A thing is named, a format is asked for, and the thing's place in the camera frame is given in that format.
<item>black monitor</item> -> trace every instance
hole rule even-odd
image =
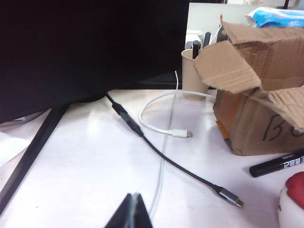
[[[189,0],[0,3],[0,123],[181,68]]]

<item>cable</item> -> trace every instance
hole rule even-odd
[[[167,93],[164,93],[150,101],[148,101],[142,108],[141,110],[139,111],[138,113],[138,119],[139,119],[139,122],[144,125],[145,127],[147,128],[150,128],[151,130],[154,130],[156,132],[160,132],[160,133],[164,133],[164,134],[169,134],[169,135],[172,135],[172,136],[175,136],[175,137],[182,137],[182,138],[188,138],[188,137],[192,137],[192,132],[188,131],[188,130],[181,130],[181,129],[172,129],[172,130],[164,130],[164,129],[160,129],[160,128],[157,128],[157,127],[154,127],[150,124],[147,124],[144,120],[143,120],[143,112],[145,110],[145,108],[151,104],[153,101],[161,98],[161,97],[164,97],[164,96],[168,96],[168,95],[171,95],[171,94],[194,94],[194,95],[199,95],[199,96],[203,96],[203,97],[211,97],[211,98],[215,98],[215,96],[212,96],[212,95],[209,95],[209,94],[204,94],[204,93],[199,93],[199,92],[193,92],[193,91],[179,91],[179,90],[175,90],[175,91],[172,91],[172,92],[167,92]]]
[[[211,187],[220,197],[224,198],[229,203],[242,207],[243,202],[238,198],[238,196],[234,195],[232,192],[228,191],[227,189],[217,186],[204,178],[199,177],[198,175],[190,172],[189,170],[185,169],[184,167],[180,166],[164,154],[162,154],[147,138],[144,136],[140,126],[134,121],[134,119],[127,113],[127,111],[117,102],[115,102],[112,98],[109,99],[112,102],[112,108],[122,117],[122,119],[129,125],[129,127],[137,133],[140,137],[144,139],[144,141],[165,161],[176,167],[177,169],[181,170],[185,174],[193,177],[194,179],[198,180],[199,182],[208,185]]]
[[[176,77],[176,89],[175,90],[178,90],[179,79],[178,79],[176,71],[175,71],[175,77]],[[171,103],[170,114],[169,114],[169,118],[168,118],[168,121],[167,121],[167,130],[169,130],[170,126],[171,126],[174,104],[175,104],[175,98],[176,98],[176,94],[174,95],[172,103]],[[162,154],[166,154],[167,142],[168,142],[168,134],[165,134],[164,142],[163,142],[163,145],[162,145],[162,151],[161,151]],[[164,167],[164,159],[161,159],[160,168],[159,168],[159,171],[158,171],[156,190],[155,190],[155,194],[154,194],[154,197],[153,197],[153,200],[152,200],[152,203],[151,203],[151,207],[150,207],[150,210],[149,210],[150,219],[152,219],[153,216],[154,216],[154,212],[155,212],[160,194],[162,192],[163,167]]]
[[[220,28],[222,27],[222,25],[219,26],[217,32],[215,33],[214,37],[210,40],[209,45],[212,44],[212,42],[214,41],[215,37],[217,37],[217,34],[219,33]]]

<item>black cable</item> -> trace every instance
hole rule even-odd
[[[142,137],[143,140],[146,141],[146,143],[159,155],[161,156],[165,161],[167,161],[168,163],[170,163],[171,165],[173,165],[174,167],[178,168],[179,170],[183,171],[184,173],[188,174],[189,176],[193,177],[194,179],[210,186],[211,188],[215,188],[216,185],[212,184],[211,182],[205,180],[204,178],[199,177],[198,175],[195,175],[194,173],[190,172],[189,170],[185,169],[184,167],[180,166],[179,164],[175,163],[174,161],[172,161],[170,158],[168,158],[167,156],[165,156],[163,153],[161,153],[147,138],[146,136]]]
[[[110,100],[112,103],[112,108],[123,118],[123,120],[129,125],[129,127],[136,132],[140,137],[142,137],[145,142],[159,155],[161,156],[165,161],[176,167],[177,169],[181,170],[185,174],[193,177],[194,179],[198,180],[199,182],[206,184],[210,186],[220,197],[226,199],[229,203],[233,205],[237,205],[239,207],[243,206],[243,202],[238,198],[238,196],[234,195],[227,189],[220,187],[218,185],[215,185],[209,181],[207,181],[204,178],[199,177],[198,175],[195,175],[194,173],[190,172],[189,170],[185,169],[184,167],[180,166],[179,164],[172,161],[170,158],[165,156],[163,153],[161,153],[147,138],[144,136],[140,126],[134,121],[134,119],[127,113],[127,111],[117,102],[114,101],[114,99],[106,93],[106,97]]]

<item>black marker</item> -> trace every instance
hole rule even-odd
[[[259,177],[271,172],[286,169],[304,162],[304,149],[294,151],[294,153],[280,158],[266,161],[262,164],[251,166],[249,172],[253,177]]]
[[[199,55],[200,42],[198,40],[193,41],[192,58],[195,59]]]
[[[204,38],[203,48],[204,48],[205,46],[209,45],[210,38],[211,38],[211,33],[210,33],[210,32],[206,32],[205,38]]]

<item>white wall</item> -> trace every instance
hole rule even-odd
[[[201,30],[203,34],[215,34],[220,25],[221,14],[226,22],[247,25],[244,14],[256,8],[254,5],[190,3],[187,29]]]

